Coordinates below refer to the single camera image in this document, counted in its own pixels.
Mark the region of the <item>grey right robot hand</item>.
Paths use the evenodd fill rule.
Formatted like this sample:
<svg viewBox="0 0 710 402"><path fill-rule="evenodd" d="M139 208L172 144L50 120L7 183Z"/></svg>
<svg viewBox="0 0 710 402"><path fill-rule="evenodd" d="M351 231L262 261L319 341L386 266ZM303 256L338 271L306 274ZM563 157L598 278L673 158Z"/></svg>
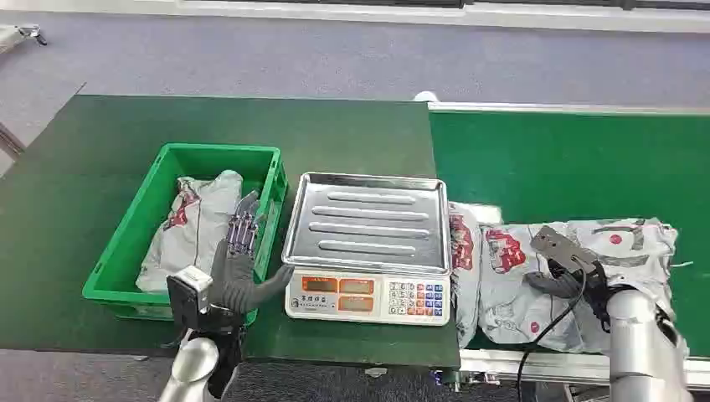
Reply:
<svg viewBox="0 0 710 402"><path fill-rule="evenodd" d="M560 298L582 296L593 305L609 298L606 274L595 254L544 225L531 247L548 263L549 274L531 272L524 280L534 289Z"/></svg>

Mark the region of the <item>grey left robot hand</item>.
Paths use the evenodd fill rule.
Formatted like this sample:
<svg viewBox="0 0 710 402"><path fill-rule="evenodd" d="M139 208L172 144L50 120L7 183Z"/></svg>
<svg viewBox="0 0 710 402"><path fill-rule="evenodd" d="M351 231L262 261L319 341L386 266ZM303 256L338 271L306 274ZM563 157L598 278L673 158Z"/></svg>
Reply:
<svg viewBox="0 0 710 402"><path fill-rule="evenodd" d="M211 268L214 283L208 294L210 303L238 314L250 312L284 291L294 272L292 265L284 264L270 279L255 283L255 241L265 220L258 213L259 204L257 190L249 192L237 203Z"/></svg>

